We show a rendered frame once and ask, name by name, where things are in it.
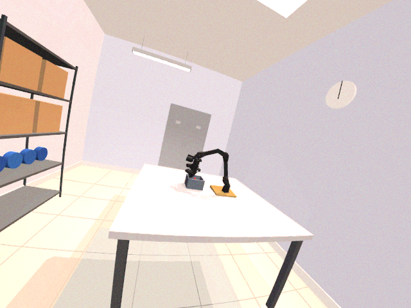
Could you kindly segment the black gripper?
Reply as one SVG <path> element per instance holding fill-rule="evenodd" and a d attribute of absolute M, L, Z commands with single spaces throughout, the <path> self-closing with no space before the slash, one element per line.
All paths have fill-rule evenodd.
<path fill-rule="evenodd" d="M 186 169 L 185 170 L 185 172 L 187 174 L 189 174 L 189 178 L 192 178 L 197 173 L 197 170 L 198 170 L 198 172 L 200 172 L 200 168 L 198 166 L 196 166 L 194 164 L 191 164 L 191 165 L 192 165 L 191 169 Z"/>

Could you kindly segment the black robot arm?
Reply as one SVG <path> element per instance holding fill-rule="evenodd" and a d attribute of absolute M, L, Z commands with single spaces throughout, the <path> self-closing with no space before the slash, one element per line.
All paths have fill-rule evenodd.
<path fill-rule="evenodd" d="M 222 177 L 222 178 L 223 178 L 222 181 L 223 181 L 224 186 L 223 186 L 222 191 L 223 191 L 224 193 L 229 193 L 229 190 L 230 190 L 230 188 L 231 188 L 231 185 L 230 185 L 230 183 L 229 183 L 229 177 L 228 177 L 228 159 L 229 159 L 229 154 L 228 154 L 227 152 L 224 152 L 224 151 L 222 151 L 222 150 L 220 150 L 220 149 L 218 149 L 218 148 L 215 149 L 215 150 L 210 150 L 210 151 L 199 151 L 199 152 L 197 152 L 197 154 L 194 155 L 194 156 L 188 154 L 188 156 L 187 156 L 187 158 L 186 158 L 186 161 L 192 162 L 193 159 L 194 159 L 193 164 L 196 165 L 196 166 L 198 166 L 198 165 L 199 165 L 199 162 L 202 162 L 202 159 L 200 159 L 200 158 L 202 158 L 202 157 L 204 157 L 204 156 L 207 156 L 207 155 L 212 155 L 212 154 L 215 154 L 215 153 L 218 153 L 218 154 L 220 154 L 220 155 L 223 157 L 224 176 Z"/>

